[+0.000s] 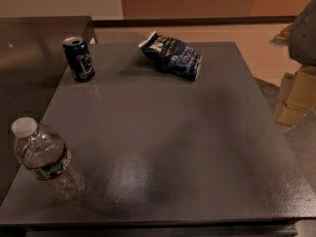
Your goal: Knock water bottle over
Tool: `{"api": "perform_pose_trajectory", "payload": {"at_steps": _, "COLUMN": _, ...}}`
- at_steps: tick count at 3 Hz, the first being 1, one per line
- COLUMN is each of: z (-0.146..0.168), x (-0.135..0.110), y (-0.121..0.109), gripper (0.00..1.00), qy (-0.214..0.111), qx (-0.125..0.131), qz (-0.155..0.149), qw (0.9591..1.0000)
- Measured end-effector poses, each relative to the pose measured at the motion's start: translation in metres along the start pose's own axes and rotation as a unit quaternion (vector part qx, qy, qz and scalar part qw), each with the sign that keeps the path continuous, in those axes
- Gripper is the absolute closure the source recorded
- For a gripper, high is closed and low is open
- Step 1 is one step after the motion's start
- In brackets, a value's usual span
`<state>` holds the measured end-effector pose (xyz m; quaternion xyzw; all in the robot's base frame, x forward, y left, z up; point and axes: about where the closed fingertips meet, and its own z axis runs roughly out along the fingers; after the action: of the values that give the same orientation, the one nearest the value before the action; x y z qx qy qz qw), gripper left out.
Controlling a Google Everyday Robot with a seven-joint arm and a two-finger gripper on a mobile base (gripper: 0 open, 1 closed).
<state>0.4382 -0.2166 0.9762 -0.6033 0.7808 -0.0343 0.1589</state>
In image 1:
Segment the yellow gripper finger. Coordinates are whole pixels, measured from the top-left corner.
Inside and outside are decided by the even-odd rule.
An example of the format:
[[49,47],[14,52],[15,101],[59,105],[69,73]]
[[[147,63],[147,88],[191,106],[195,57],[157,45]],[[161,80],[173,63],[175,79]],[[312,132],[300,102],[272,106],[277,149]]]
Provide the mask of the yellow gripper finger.
[[302,65],[294,74],[285,73],[275,109],[276,123],[297,126],[316,105],[316,67]]
[[293,24],[287,25],[285,28],[283,28],[280,32],[278,32],[271,38],[270,44],[275,46],[288,46],[289,39],[292,34],[292,29]]

